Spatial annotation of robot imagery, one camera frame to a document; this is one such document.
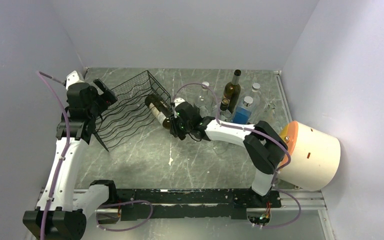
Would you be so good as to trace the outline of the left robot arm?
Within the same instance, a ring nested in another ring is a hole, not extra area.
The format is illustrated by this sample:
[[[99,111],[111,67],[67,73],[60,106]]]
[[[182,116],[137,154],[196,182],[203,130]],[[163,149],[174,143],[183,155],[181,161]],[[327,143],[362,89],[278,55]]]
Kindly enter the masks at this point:
[[[54,162],[46,187],[35,209],[25,211],[22,218],[38,240],[80,240],[92,213],[102,205],[112,208],[119,201],[112,180],[95,180],[75,197],[80,162],[91,137],[100,139],[96,120],[118,99],[100,79],[93,85],[68,79],[66,95],[68,106],[62,109],[57,126]]]

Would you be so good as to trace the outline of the dark green labelled wine bottle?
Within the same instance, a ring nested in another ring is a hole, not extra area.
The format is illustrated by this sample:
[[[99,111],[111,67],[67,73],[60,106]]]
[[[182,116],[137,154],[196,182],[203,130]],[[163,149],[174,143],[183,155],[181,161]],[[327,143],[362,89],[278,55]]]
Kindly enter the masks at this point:
[[[162,98],[156,94],[149,94],[146,96],[145,105],[148,107],[152,115],[156,118],[160,125],[165,129],[171,129],[170,116],[172,112],[168,106],[163,102]]]

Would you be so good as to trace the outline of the square black-capped liquor bottle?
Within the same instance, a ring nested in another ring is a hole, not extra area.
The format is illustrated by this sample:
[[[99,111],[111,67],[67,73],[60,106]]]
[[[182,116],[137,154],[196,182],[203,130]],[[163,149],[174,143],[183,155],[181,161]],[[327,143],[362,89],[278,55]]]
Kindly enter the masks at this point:
[[[231,122],[232,113],[229,111],[228,106],[229,106],[229,99],[223,98],[218,108],[218,111],[219,111],[218,119],[220,121]]]

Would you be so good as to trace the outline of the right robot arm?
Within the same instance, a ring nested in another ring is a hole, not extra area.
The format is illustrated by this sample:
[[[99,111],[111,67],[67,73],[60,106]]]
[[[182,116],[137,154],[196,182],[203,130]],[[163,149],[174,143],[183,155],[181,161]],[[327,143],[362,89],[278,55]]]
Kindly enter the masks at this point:
[[[266,121],[237,124],[212,116],[201,117],[187,101],[173,102],[171,108],[170,134],[174,137],[184,140],[191,136],[198,141],[220,141],[245,148],[256,168],[250,202],[255,207],[268,202],[281,162],[289,153],[286,143]]]

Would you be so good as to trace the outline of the clear wine bottle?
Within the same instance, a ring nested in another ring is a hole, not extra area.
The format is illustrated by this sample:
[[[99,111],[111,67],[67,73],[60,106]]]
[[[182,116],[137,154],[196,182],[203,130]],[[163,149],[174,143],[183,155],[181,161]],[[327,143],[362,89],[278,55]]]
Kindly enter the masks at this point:
[[[225,141],[213,141],[212,142],[212,149],[217,155],[224,154],[227,150],[229,150],[232,147],[235,147],[235,144],[225,142]]]

